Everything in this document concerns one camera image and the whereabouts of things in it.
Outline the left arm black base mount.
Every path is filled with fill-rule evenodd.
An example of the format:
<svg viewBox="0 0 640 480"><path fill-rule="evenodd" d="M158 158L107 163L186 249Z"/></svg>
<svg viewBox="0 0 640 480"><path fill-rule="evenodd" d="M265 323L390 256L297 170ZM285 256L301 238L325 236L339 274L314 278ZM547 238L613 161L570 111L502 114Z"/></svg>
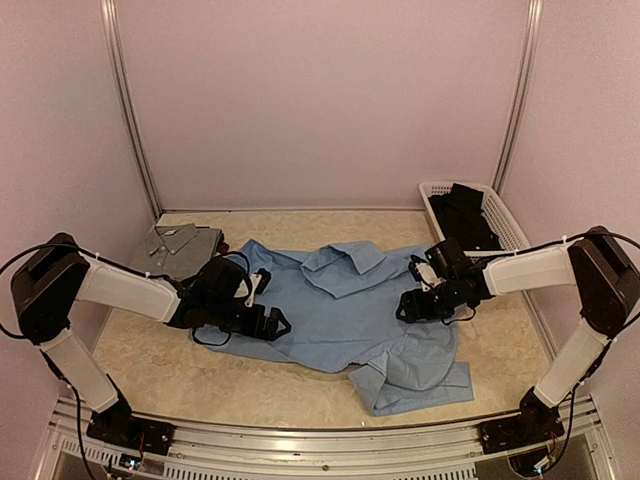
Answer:
<svg viewBox="0 0 640 480"><path fill-rule="evenodd" d="M139 453L167 456L175 427L167 422L131 417L121 426L107 427L91 420L87 427L89 438Z"/></svg>

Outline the grey button shirt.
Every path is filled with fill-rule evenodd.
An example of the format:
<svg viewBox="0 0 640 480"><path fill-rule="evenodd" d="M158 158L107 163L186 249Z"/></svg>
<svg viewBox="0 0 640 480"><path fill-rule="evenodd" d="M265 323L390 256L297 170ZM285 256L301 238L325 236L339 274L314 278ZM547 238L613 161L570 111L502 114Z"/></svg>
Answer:
<svg viewBox="0 0 640 480"><path fill-rule="evenodd" d="M220 229L195 224L153 227L136 247L130 267L175 280L195 275L217 253Z"/></svg>

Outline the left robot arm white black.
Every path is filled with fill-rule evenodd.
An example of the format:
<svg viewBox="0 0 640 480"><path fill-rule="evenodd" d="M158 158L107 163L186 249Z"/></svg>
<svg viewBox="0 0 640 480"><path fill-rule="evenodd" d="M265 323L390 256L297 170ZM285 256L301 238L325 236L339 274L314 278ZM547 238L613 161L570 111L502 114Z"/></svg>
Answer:
<svg viewBox="0 0 640 480"><path fill-rule="evenodd" d="M196 331L214 326L227 335L275 341L291 331L280 309L256 303L271 275L251 272L226 252L194 275L176 280L136 271L80 247L59 233L10 258L1 269L16 270L10 290L19 330L4 335L37 347L52 371L92 411L91 424L121 445L133 443L140 424L115 382L72 330L69 313L89 302L142 315L172 328Z"/></svg>

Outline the light blue long sleeve shirt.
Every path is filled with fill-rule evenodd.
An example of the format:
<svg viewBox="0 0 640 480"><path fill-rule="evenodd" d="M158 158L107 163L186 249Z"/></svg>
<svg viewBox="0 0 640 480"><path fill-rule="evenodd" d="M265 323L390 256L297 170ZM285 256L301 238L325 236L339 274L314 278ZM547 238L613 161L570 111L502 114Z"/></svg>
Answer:
<svg viewBox="0 0 640 480"><path fill-rule="evenodd" d="M371 242L334 243L312 252L272 250L256 240L241 249L272 279L258 303L279 308L289 334L273 342L205 326L192 336L211 351L325 373L349 372L361 403L389 416L474 398L470 368L456 361L457 328L396 318L400 296L416 283L413 246L383 252Z"/></svg>

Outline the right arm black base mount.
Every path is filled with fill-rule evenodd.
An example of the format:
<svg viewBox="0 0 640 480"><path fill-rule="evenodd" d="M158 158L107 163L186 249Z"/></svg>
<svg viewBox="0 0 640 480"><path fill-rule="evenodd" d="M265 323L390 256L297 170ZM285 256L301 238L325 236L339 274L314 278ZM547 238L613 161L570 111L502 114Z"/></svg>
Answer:
<svg viewBox="0 0 640 480"><path fill-rule="evenodd" d="M565 433L560 420L543 424L525 421L521 415L481 422L478 432L485 455L528 447L561 437Z"/></svg>

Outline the red black plaid shirt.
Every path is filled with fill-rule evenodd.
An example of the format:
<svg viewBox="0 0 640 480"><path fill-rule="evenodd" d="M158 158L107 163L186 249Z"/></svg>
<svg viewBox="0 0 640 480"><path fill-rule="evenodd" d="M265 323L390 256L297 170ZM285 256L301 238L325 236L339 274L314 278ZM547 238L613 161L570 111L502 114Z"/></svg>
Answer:
<svg viewBox="0 0 640 480"><path fill-rule="evenodd" d="M216 243L215 252L219 255L227 254L230 250L229 244L226 242L225 235L221 233Z"/></svg>

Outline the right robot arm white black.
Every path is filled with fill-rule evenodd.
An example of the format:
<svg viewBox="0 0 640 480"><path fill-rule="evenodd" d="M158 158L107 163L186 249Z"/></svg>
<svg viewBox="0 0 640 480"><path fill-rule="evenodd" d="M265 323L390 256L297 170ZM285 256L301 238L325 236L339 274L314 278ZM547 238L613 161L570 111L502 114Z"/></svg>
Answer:
<svg viewBox="0 0 640 480"><path fill-rule="evenodd" d="M558 421L560 403L602 364L618 335L639 318L639 270L624 250L634 240L602 226L571 237L472 258L454 238L409 270L420 287L403 293L396 317L407 324L450 324L456 310L476 310L484 301L514 292L551 287L576 288L580 320L547 372L522 398L511 433L523 444L535 442Z"/></svg>

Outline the white plastic laundry basket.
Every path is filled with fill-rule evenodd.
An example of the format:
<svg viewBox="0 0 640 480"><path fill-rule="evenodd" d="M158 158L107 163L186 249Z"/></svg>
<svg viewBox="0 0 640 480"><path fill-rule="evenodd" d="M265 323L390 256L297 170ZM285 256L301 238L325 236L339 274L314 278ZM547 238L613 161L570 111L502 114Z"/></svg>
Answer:
<svg viewBox="0 0 640 480"><path fill-rule="evenodd" d="M424 181L418 185L418 191L425 205L427 222L436 240L441 242L446 239L439 220L432 209L429 198L433 195L442 195L450 192L454 181ZM489 228L498 236L500 248L498 250L472 249L465 254L470 257L489 257L512 251L521 251L530 247L529 240L518 225L517 221L510 213L499 195L490 187L483 184L461 182L471 189L482 193L482 215L488 223Z"/></svg>

